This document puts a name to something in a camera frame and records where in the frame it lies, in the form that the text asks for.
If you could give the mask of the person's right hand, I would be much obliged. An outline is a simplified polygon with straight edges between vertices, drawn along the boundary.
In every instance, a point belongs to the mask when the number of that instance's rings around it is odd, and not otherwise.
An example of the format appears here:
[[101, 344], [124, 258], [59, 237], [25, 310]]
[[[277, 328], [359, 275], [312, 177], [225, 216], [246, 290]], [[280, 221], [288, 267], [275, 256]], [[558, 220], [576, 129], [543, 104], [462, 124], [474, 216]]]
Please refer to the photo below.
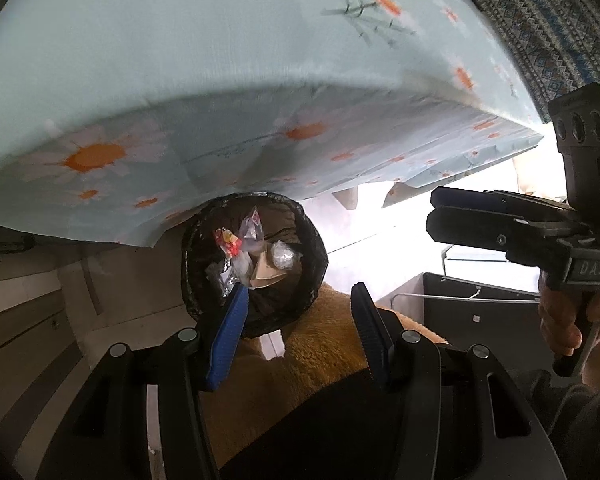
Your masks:
[[[583, 335], [576, 326], [581, 295], [577, 292], [558, 292], [545, 284], [545, 274], [538, 281], [540, 293], [540, 329], [548, 348], [555, 356], [572, 356], [581, 347]], [[586, 315], [591, 323], [600, 324], [600, 292], [588, 303]], [[600, 391], [600, 331], [582, 370], [582, 382]]]

